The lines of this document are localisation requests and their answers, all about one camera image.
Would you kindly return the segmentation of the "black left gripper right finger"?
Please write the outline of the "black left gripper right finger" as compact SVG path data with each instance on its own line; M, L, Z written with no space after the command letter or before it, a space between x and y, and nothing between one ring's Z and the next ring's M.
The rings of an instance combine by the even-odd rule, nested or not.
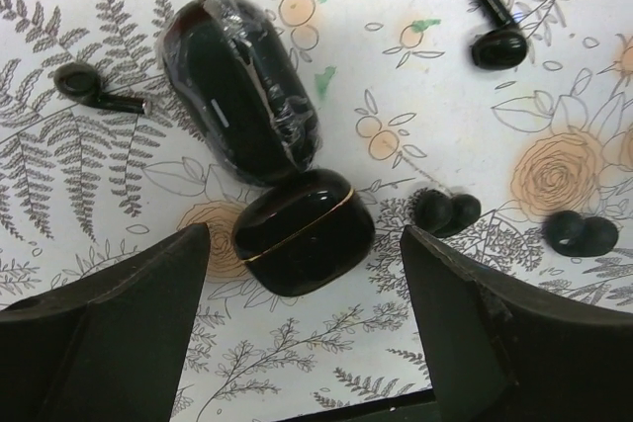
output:
M412 225L400 248L444 421L628 421L632 316L555 295Z

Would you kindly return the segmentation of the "glossy black earbud charging case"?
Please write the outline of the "glossy black earbud charging case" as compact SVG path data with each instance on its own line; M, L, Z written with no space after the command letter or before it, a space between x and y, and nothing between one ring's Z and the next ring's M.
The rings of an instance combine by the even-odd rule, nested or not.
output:
M369 254L375 224L350 182L328 169L301 173L248 205L231 243L269 292L306 295L341 277Z

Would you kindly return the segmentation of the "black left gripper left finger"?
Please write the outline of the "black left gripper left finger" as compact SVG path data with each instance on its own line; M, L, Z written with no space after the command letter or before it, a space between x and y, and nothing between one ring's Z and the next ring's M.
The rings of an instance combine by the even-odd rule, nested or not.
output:
M189 225L2 309L2 420L169 420L210 251Z

